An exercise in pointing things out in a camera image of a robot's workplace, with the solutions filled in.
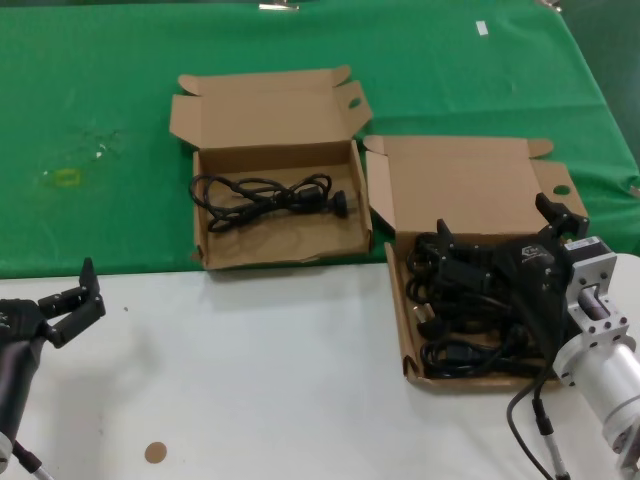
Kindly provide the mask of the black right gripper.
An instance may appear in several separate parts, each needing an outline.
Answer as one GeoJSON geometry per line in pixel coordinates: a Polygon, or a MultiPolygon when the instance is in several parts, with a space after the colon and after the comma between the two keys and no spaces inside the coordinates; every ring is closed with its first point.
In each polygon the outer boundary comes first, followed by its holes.
{"type": "Polygon", "coordinates": [[[545,194],[536,195],[535,206],[547,225],[536,235],[510,238],[494,247],[460,242],[438,219],[438,275],[445,283],[488,294],[494,269],[508,290],[514,313],[543,358],[553,361],[565,342],[568,316],[568,273],[558,246],[567,239],[583,239],[590,220],[545,194]]]}

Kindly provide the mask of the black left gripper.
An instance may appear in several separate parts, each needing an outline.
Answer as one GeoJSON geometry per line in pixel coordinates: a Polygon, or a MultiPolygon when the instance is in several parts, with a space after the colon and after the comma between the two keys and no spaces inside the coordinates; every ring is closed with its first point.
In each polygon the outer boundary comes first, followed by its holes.
{"type": "Polygon", "coordinates": [[[43,345],[62,348],[106,315],[93,261],[87,257],[79,286],[33,300],[1,301],[1,433],[16,435],[43,345]]]}

